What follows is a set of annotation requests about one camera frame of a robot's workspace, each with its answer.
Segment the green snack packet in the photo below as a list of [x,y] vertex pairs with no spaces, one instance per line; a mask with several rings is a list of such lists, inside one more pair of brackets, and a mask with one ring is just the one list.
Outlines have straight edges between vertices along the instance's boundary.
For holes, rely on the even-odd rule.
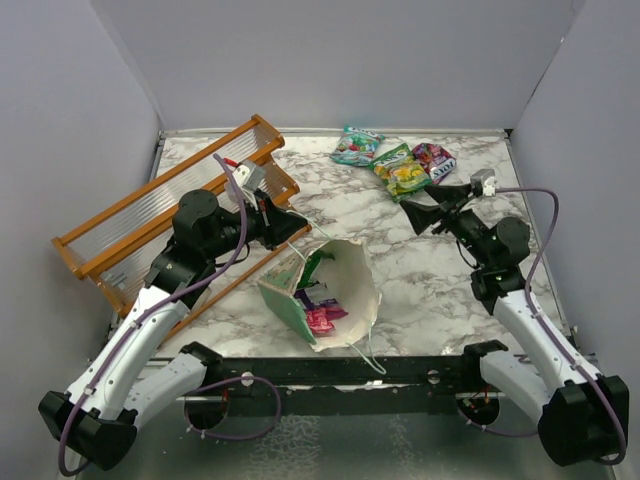
[[430,175],[406,143],[375,158],[369,169],[382,181],[394,203],[400,203],[432,184]]

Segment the teal snack packet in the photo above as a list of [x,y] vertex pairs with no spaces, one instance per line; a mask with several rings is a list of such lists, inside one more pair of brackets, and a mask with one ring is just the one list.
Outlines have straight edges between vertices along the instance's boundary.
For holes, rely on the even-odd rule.
[[339,143],[329,158],[342,165],[366,167],[373,161],[384,139],[383,134],[345,126]]

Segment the pink purple snack packet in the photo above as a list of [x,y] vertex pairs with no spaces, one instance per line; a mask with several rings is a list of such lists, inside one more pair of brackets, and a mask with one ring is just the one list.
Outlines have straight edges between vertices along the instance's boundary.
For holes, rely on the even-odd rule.
[[441,145],[420,143],[412,154],[434,184],[440,184],[457,166],[456,158]]

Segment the orange wooden rack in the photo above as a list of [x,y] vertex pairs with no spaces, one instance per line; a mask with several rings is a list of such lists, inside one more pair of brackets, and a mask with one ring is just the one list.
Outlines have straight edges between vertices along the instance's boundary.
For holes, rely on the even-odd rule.
[[72,274],[95,283],[123,318],[151,261],[172,234],[171,216],[183,194],[207,189],[219,196],[223,208],[236,209],[225,195],[226,177],[213,156],[249,160],[263,167],[266,177],[260,189],[276,205],[286,206],[299,187],[273,159],[273,152],[284,145],[282,134],[255,114],[92,219],[53,238],[52,244]]

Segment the green paper gift bag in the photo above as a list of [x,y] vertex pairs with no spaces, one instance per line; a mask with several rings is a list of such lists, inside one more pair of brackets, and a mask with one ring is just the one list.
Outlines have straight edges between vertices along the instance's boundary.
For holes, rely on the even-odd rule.
[[291,249],[258,280],[265,305],[313,351],[351,348],[384,375],[375,355],[357,347],[371,340],[382,299],[366,243],[325,233],[321,240]]

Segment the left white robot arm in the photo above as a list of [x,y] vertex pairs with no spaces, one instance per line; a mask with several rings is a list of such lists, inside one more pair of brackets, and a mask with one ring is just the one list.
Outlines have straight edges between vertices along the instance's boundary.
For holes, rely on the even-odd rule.
[[108,471],[127,455],[141,427],[183,394],[206,395],[221,371],[205,348],[189,346],[152,377],[139,374],[171,329],[186,318],[210,283],[252,241],[274,250],[307,226],[263,191],[232,213],[210,191],[184,194],[172,217],[173,233],[153,260],[128,316],[87,370],[65,391],[49,391],[38,411],[59,442]]

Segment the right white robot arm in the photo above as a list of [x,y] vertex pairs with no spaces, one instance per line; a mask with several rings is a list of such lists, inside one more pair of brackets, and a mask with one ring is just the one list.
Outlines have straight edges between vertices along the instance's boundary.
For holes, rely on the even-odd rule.
[[618,465],[628,448],[629,390],[617,375],[605,376],[553,324],[531,290],[520,264],[530,254],[529,226],[507,216],[487,226],[468,203],[497,194],[489,185],[429,185],[432,205],[400,205],[416,234],[452,234],[475,260],[474,297],[523,348],[525,367],[503,348],[479,352],[459,367],[461,383],[487,385],[508,396],[535,424],[549,458],[560,466],[594,461]]

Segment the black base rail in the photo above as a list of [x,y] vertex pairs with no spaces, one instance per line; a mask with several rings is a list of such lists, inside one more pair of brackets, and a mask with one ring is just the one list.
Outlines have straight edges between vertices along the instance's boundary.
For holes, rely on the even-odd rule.
[[182,347],[206,367],[210,392],[193,393],[198,412],[258,417],[395,413],[454,414],[463,398],[493,404],[474,357],[384,356],[383,373],[360,357],[224,357],[192,342]]

